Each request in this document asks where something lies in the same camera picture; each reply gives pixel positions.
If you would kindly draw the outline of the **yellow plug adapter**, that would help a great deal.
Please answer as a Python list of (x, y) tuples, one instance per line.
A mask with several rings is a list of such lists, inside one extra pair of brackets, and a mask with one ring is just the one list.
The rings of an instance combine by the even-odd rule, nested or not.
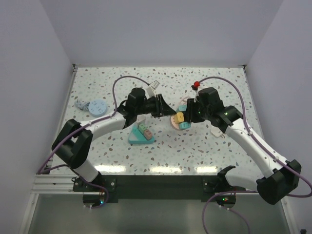
[(182, 112), (178, 112), (178, 113), (175, 115), (175, 122), (176, 122), (176, 123), (184, 122), (184, 115), (183, 115)]

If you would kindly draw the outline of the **pink round power strip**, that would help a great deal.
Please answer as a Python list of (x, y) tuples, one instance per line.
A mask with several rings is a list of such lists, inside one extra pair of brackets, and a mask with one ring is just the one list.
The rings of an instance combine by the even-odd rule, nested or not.
[(170, 124), (174, 129), (179, 131), (186, 130), (190, 127), (190, 124), (185, 121), (182, 112), (178, 112), (177, 114), (171, 116)]

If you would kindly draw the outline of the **blue round power strip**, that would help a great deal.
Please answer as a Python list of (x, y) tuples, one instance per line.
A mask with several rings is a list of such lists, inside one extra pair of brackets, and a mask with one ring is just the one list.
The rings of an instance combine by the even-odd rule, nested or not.
[(93, 117), (102, 117), (107, 112), (107, 104), (104, 100), (96, 99), (89, 103), (88, 111)]

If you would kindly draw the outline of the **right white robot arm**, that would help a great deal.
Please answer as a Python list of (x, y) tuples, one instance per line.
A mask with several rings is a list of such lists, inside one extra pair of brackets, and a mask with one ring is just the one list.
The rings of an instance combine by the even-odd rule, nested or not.
[(248, 178), (244, 172), (231, 173), (232, 166), (220, 172), (217, 186), (227, 192), (233, 186), (258, 192), (269, 204), (274, 205), (297, 188), (301, 165), (289, 161), (244, 123), (243, 114), (234, 106), (224, 106), (217, 89), (192, 85), (194, 98), (187, 100), (184, 118), (190, 123), (209, 121), (214, 127), (234, 140), (256, 163), (261, 174), (258, 179)]

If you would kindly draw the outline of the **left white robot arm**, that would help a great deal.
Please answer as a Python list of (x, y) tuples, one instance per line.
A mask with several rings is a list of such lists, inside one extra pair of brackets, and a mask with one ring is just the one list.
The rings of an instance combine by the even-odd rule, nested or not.
[(134, 88), (109, 116), (96, 118), (86, 124), (68, 120), (54, 141), (52, 152), (84, 180), (83, 184), (89, 191), (96, 191), (103, 182), (102, 174), (87, 159), (92, 141), (125, 129), (134, 124), (139, 115), (146, 114), (166, 117), (176, 114), (176, 111), (165, 102), (161, 94), (146, 98), (142, 88)]

